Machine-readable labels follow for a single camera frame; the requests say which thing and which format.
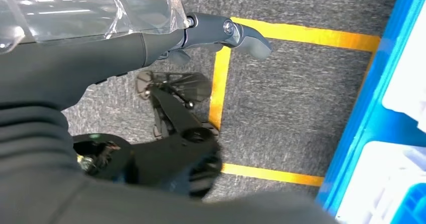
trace clear plastic wrap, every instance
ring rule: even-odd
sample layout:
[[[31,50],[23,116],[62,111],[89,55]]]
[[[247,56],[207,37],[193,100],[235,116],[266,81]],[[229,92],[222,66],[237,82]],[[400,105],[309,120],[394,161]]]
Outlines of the clear plastic wrap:
[[[0,41],[11,37],[4,36],[8,26],[28,28],[36,42],[74,43],[168,34],[184,29],[185,20],[180,0],[0,0]]]
[[[11,51],[24,37],[6,0],[0,0],[0,54]]]

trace blue plastic crate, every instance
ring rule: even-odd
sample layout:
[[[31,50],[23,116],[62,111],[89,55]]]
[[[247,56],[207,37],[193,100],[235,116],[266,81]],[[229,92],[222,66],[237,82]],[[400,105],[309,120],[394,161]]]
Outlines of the blue plastic crate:
[[[316,199],[331,215],[336,215],[367,143],[380,141],[426,147],[426,134],[417,128],[415,120],[385,109],[381,104],[424,1],[397,0],[395,3],[364,87]]]
[[[408,191],[392,221],[392,224],[399,223],[426,224],[426,183]]]

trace robotic arm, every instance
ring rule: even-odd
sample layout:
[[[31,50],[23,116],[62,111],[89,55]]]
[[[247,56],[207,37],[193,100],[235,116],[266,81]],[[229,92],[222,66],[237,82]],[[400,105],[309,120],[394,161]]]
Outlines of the robotic arm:
[[[268,41],[229,18],[190,13],[188,28],[170,34],[133,33],[72,45],[19,44],[0,55],[0,107],[36,103],[63,110],[75,105],[91,84],[147,67],[168,56],[188,60],[186,48],[228,46],[264,59]]]

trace gray carpet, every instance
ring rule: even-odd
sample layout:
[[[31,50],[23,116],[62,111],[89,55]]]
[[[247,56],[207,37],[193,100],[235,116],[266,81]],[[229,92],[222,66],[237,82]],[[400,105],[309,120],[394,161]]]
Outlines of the gray carpet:
[[[381,35],[395,0],[183,0],[187,11]],[[228,163],[324,176],[357,96],[370,54],[272,40],[266,61],[232,54],[222,135]],[[214,54],[191,50],[192,61],[158,62],[159,71],[212,75]],[[135,95],[136,73],[88,89],[65,111],[73,134],[105,132],[131,142],[152,140],[153,115]],[[208,102],[197,114],[207,119]],[[209,200],[262,190],[316,187],[224,175]]]

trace black rubber sleeve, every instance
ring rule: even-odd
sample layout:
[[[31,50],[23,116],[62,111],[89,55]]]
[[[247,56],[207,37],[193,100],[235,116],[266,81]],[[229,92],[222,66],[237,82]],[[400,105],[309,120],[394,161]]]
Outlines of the black rubber sleeve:
[[[159,46],[175,44],[164,40]],[[75,46],[24,44],[0,56],[0,223],[335,223],[313,202],[284,193],[205,204],[84,176],[61,110],[89,85],[149,64],[159,52],[134,34]]]

